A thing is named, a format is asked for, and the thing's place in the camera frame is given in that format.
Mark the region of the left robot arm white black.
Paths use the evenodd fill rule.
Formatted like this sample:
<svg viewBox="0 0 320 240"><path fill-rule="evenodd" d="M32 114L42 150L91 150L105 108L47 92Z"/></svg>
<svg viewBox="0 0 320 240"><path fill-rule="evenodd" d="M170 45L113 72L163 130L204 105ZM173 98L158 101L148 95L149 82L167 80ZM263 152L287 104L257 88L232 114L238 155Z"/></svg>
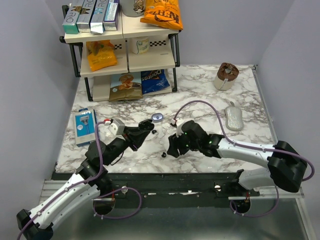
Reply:
<svg viewBox="0 0 320 240"><path fill-rule="evenodd" d="M22 209L16 215L19 238L49 240L54 230L82 205L115 193L105 166L127 148L137 151L155 127L150 119L136 127L125 126L118 119L105 119L103 124L109 126L115 139L105 144L99 139L98 128L94 129L95 141L89 145L85 160L67 182L43 203L31 210Z"/></svg>

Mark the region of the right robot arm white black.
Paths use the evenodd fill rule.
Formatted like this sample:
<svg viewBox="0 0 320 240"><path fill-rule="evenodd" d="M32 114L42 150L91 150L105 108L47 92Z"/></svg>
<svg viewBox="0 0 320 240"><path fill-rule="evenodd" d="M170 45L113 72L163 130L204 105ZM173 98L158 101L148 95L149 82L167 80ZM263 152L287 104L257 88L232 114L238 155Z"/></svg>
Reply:
<svg viewBox="0 0 320 240"><path fill-rule="evenodd" d="M221 134L208 134L193 120L180 124L168 141L167 154L174 158L188 151L199 151L206 157L237 159L258 165L257 169L237 172L237 179L230 183L230 191L236 196L253 188L268 186L296 193L307 169L306 160L301 159L285 141L261 145L228 140Z"/></svg>

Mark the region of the black earbud charging case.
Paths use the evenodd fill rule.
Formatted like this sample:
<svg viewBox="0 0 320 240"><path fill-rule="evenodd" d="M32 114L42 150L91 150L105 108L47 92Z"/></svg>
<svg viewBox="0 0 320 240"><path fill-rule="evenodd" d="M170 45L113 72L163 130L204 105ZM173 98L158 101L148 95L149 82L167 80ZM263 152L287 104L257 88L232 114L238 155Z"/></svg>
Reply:
<svg viewBox="0 0 320 240"><path fill-rule="evenodd" d="M152 125L153 125L153 120L152 119L146 119L146 120L141 121L138 124L138 127L142 128L142 129L147 129L147 128L150 128Z"/></svg>

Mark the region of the blue-purple earbud charging case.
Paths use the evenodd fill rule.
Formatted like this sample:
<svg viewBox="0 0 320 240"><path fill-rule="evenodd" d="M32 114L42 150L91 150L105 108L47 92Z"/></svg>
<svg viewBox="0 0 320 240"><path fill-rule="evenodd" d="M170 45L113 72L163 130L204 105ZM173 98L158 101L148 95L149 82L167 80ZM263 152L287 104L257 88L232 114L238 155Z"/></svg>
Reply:
<svg viewBox="0 0 320 240"><path fill-rule="evenodd" d="M154 123L158 123L158 122L161 122L163 121L164 119L164 116L162 113L154 113L152 116L151 116L151 119Z"/></svg>

